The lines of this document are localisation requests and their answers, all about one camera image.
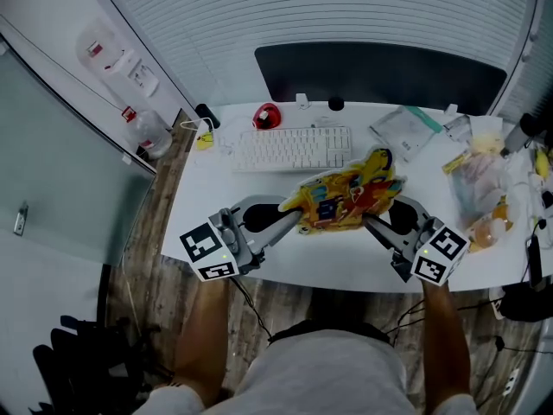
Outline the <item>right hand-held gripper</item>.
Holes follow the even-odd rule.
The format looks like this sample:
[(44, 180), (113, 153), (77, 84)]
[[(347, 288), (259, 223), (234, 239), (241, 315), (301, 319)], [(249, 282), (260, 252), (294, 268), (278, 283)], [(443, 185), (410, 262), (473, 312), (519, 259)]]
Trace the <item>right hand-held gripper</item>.
[(418, 201), (404, 195), (394, 199), (390, 223), (365, 214), (363, 224), (385, 249), (394, 250), (391, 265), (404, 282), (417, 277), (443, 285), (469, 248), (460, 231), (430, 217)]

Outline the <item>yellow snack packet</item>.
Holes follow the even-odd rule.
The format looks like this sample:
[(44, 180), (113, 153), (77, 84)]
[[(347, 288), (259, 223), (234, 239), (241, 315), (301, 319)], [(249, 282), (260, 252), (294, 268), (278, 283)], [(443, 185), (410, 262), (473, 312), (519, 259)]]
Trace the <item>yellow snack packet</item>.
[(442, 166), (443, 173), (445, 175), (451, 174), (454, 170), (461, 166), (471, 155), (472, 152), (470, 150), (465, 150), (463, 153), (456, 156), (453, 160)]
[(396, 175), (392, 150), (375, 147), (363, 159), (300, 183), (278, 210), (300, 211), (296, 227), (304, 235), (356, 230), (365, 214), (387, 212), (404, 184)]

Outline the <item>person's left forearm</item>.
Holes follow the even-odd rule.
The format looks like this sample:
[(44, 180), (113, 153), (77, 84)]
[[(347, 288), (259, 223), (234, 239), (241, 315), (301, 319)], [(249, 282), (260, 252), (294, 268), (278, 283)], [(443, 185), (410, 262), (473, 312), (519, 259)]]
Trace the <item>person's left forearm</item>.
[(191, 387), (204, 406), (214, 405), (226, 374), (229, 283), (199, 284), (175, 347), (174, 382)]

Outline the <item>red round object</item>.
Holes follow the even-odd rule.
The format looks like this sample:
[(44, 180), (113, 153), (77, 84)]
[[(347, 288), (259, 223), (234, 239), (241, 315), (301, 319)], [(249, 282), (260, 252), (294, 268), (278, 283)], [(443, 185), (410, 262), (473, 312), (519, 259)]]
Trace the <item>red round object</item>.
[(282, 122), (282, 116), (278, 107), (272, 103), (264, 103), (254, 114), (252, 124), (257, 130), (271, 130), (277, 128)]

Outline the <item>orange juice bottle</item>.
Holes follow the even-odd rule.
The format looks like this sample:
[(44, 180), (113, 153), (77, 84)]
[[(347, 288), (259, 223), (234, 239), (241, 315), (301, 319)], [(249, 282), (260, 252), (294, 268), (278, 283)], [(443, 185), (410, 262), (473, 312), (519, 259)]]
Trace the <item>orange juice bottle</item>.
[(492, 211), (494, 220), (502, 220), (505, 224), (505, 230), (510, 231), (519, 216), (518, 202), (509, 195), (502, 195), (499, 202)]
[(494, 218), (491, 214), (484, 216), (474, 222), (467, 229), (470, 253), (494, 246), (507, 233), (508, 220), (500, 217)]

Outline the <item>black cylindrical object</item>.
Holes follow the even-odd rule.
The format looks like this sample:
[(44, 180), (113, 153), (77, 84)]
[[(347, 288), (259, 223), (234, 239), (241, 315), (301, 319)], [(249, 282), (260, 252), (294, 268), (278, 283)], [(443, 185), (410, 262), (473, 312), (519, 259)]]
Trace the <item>black cylindrical object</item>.
[(210, 131), (220, 127), (220, 121), (206, 104), (198, 104), (194, 110), (198, 117), (208, 124)]

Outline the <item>person's black shorts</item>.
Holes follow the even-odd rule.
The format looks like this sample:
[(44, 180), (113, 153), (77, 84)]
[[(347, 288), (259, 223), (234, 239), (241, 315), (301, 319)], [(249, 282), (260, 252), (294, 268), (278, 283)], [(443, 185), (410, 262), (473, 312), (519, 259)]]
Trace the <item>person's black shorts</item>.
[(288, 329), (277, 332), (269, 338), (269, 344), (293, 336), (306, 335), (324, 330), (347, 332), (390, 344), (390, 337), (387, 334), (367, 322), (323, 321), (314, 319), (301, 321)]

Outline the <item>clear water jug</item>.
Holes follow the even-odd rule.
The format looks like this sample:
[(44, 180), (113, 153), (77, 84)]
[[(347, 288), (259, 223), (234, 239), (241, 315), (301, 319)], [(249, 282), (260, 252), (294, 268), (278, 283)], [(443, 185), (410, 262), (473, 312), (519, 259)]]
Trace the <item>clear water jug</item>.
[(136, 111), (127, 106), (123, 112), (127, 129), (150, 159), (163, 157), (172, 144), (172, 136), (155, 111)]

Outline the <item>gray thermos bottle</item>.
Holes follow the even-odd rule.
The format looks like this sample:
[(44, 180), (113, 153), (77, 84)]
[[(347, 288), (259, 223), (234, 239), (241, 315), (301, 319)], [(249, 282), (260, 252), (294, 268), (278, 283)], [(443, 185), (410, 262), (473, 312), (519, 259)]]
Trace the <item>gray thermos bottle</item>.
[(525, 113), (506, 136), (505, 145), (500, 155), (507, 158), (511, 154), (517, 153), (545, 129), (544, 119)]

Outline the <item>yellow fruit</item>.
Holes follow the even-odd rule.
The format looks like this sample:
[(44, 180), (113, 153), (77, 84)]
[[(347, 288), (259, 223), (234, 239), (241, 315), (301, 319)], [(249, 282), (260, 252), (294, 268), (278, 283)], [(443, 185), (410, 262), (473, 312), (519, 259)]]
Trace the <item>yellow fruit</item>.
[(550, 172), (549, 159), (543, 149), (535, 151), (535, 171), (543, 179), (547, 179)]

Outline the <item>person's light t-shirt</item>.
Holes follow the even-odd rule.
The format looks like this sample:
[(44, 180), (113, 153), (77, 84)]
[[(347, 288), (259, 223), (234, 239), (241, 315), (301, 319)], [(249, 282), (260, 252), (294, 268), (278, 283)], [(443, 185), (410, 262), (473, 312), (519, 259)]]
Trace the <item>person's light t-shirt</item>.
[(210, 408), (189, 386), (165, 386), (134, 415), (416, 415), (416, 408), (389, 344), (322, 330), (271, 344), (234, 395)]

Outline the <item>white floor power strip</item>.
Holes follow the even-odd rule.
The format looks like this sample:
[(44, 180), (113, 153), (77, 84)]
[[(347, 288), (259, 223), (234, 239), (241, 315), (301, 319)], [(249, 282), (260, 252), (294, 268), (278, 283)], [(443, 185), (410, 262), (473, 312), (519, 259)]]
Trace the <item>white floor power strip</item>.
[(505, 387), (501, 393), (501, 395), (503, 397), (506, 397), (507, 395), (509, 395), (513, 388), (515, 387), (516, 383), (517, 383), (517, 380), (518, 380), (518, 376), (519, 376), (519, 372), (520, 372), (520, 369), (518, 367), (512, 369), (511, 373), (509, 374), (509, 377), (505, 383)]

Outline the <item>frosted glass door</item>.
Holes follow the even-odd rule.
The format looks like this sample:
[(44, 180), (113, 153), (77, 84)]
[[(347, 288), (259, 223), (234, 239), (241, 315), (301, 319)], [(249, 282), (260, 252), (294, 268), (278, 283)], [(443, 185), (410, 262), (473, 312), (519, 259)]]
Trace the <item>frosted glass door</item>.
[(0, 229), (117, 265), (154, 173), (75, 111), (0, 35)]

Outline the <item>gray cabinet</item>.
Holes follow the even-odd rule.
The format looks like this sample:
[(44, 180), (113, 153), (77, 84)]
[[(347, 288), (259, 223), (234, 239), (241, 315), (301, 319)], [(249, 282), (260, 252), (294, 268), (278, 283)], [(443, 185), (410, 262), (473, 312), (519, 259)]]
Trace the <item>gray cabinet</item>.
[(511, 415), (534, 415), (553, 392), (553, 317), (542, 326), (535, 354)]

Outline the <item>white window blinds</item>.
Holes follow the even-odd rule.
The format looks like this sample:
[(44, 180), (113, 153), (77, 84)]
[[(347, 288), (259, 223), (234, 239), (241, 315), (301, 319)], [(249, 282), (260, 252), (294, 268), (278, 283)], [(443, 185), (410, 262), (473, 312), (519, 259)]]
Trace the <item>white window blinds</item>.
[(112, 0), (193, 104), (275, 101), (254, 52), (373, 42), (502, 69), (486, 114), (516, 121), (553, 97), (553, 0)]

